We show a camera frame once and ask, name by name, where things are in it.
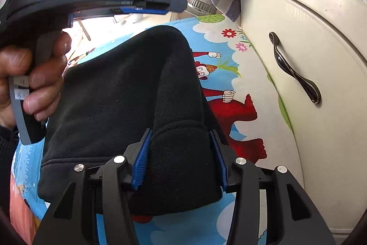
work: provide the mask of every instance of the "human hand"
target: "human hand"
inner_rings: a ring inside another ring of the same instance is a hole
[[[221,53],[217,53],[217,52],[209,52],[208,56],[211,58],[220,59],[222,55]]]
[[[235,91],[226,90],[223,92],[222,99],[224,103],[231,102],[233,100]]]
[[[34,115],[38,121],[51,116],[59,103],[67,58],[71,49],[71,38],[63,32],[54,45],[52,57],[36,66],[29,75],[29,87],[34,89],[23,101],[26,114]],[[12,129],[15,117],[9,97],[8,76],[23,75],[32,62],[32,52],[26,48],[10,45],[0,49],[0,126]]]

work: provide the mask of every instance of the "metal drawer handle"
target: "metal drawer handle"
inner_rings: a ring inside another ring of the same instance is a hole
[[[272,44],[274,45],[274,57],[279,65],[279,67],[290,76],[294,77],[302,86],[302,88],[307,93],[308,97],[314,104],[319,104],[321,102],[321,93],[319,88],[313,81],[304,78],[299,75],[294,69],[288,64],[288,62],[284,59],[283,55],[278,50],[278,45],[280,44],[278,36],[274,32],[269,33],[269,38]]]

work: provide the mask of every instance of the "white label sticker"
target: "white label sticker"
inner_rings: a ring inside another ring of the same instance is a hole
[[[29,87],[29,81],[27,75],[14,76],[14,85],[21,86],[23,88]]]
[[[14,89],[16,100],[24,100],[29,95],[29,89]]]

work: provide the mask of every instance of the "blue cartoon bedsheet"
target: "blue cartoon bedsheet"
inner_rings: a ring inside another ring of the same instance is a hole
[[[230,146],[239,156],[261,167],[287,165],[303,184],[300,159],[291,125],[278,94],[245,34],[222,15],[167,23],[179,29],[193,50],[198,77],[208,103]],[[81,59],[82,64],[128,40],[132,35],[110,41]],[[39,219],[48,203],[37,195],[43,142],[19,144],[12,171],[23,198]],[[266,240],[266,202],[261,193],[258,245]],[[235,194],[205,207],[136,219],[141,245],[223,245],[231,225]],[[98,215],[100,244],[106,244],[103,216]]]

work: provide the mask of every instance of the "cartoon fist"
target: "cartoon fist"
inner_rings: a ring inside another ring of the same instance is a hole
[[[226,90],[223,92],[222,99],[224,103],[229,103],[233,100],[235,91]]]
[[[220,59],[221,58],[221,53],[216,53],[216,52],[209,52],[208,56],[214,59]]]

